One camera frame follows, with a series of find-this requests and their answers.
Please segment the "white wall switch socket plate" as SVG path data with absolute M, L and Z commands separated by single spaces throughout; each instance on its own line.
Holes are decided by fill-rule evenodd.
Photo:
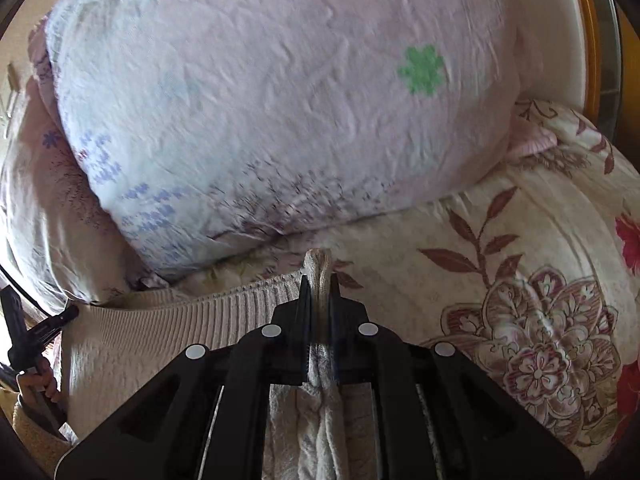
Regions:
M 1 125 L 9 125 L 16 107 L 21 87 L 17 72 L 12 63 L 9 63 L 1 75 Z

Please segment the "floral bedspread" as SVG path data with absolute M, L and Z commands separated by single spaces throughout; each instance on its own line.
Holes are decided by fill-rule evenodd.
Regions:
M 373 321 L 459 347 L 594 471 L 639 406 L 639 175 L 574 110 L 516 111 L 555 146 L 444 200 L 280 238 L 181 289 L 225 292 L 326 249 Z

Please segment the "lower pink floral pillow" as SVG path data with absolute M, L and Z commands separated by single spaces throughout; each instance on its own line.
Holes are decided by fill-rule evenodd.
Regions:
M 50 313 L 167 285 L 101 208 L 34 80 L 2 165 L 1 238 L 2 264 Z

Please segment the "white padded headboard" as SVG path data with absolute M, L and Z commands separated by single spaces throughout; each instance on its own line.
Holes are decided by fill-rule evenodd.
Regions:
M 587 43 L 580 0 L 522 0 L 542 57 L 526 94 L 582 112 L 587 104 Z

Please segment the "cream cable-knit sweater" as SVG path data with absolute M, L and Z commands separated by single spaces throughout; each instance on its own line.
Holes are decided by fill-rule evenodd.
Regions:
M 326 298 L 329 275 L 355 285 L 349 264 L 311 249 L 293 272 L 225 292 L 135 292 L 107 308 L 83 306 L 62 338 L 63 391 L 70 428 L 85 438 L 189 344 L 230 346 L 295 299 L 302 278 Z M 372 410 L 366 386 L 339 387 L 329 349 L 313 344 L 309 378 L 269 393 L 262 475 L 266 479 L 372 479 Z

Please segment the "upper floral lavender pillow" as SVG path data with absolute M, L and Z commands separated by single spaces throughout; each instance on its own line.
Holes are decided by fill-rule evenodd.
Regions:
M 164 278 L 556 144 L 516 114 L 541 70 L 520 0 L 58 0 L 37 39 L 92 192 Z

